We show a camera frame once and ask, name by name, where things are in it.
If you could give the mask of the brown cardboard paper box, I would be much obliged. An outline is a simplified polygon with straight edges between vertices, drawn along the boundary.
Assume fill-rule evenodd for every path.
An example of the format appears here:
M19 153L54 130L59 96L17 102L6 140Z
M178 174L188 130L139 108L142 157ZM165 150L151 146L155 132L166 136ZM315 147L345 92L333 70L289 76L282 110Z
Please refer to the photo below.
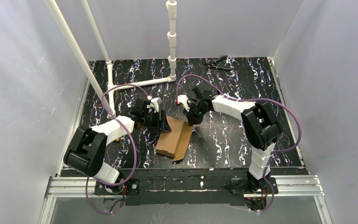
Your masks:
M155 146L155 153L172 158L172 161L183 160L191 139L193 126L187 121L167 117L171 128L169 133L161 133Z

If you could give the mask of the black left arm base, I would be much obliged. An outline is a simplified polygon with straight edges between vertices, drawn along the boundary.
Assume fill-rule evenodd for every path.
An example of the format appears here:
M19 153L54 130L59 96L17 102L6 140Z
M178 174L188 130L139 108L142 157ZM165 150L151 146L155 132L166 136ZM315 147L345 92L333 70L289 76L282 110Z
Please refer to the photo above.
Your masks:
M139 179L130 179L128 182L122 185L110 186L104 185L96 181L95 185L95 195L103 196L113 196L113 195L124 195L124 196L133 196L140 193L140 180Z

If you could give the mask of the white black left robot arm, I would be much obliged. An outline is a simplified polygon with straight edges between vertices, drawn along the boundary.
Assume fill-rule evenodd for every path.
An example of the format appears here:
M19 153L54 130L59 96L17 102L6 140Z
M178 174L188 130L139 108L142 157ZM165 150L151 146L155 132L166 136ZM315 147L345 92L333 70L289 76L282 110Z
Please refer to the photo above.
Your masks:
M120 185L120 172L104 162L106 147L125 135L133 140L132 132L142 127L157 133L171 132L161 103L160 97L136 98L134 105L115 119L78 127L63 157L64 164L105 185Z

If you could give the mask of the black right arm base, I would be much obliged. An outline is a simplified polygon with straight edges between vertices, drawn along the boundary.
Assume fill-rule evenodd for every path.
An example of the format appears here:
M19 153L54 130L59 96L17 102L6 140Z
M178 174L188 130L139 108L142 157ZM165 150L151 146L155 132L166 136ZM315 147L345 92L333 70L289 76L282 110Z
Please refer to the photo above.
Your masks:
M234 177L229 179L222 187L233 195L250 194L251 197L245 197L245 205L249 210L262 211L267 207L267 197L279 192L276 179L270 177L270 174L260 180L255 179L250 173L247 177Z

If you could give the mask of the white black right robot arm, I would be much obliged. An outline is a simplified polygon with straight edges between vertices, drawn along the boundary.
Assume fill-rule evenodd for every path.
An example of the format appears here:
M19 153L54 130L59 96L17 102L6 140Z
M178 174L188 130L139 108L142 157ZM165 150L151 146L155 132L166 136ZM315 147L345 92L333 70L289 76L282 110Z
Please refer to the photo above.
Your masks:
M190 126L199 125L208 112L219 112L243 123L245 136L252 146L251 163L247 171L246 187L257 190L265 185L270 173L270 158L282 133L282 126L268 103L255 103L232 98L227 94L197 85L192 89L196 98L178 95Z

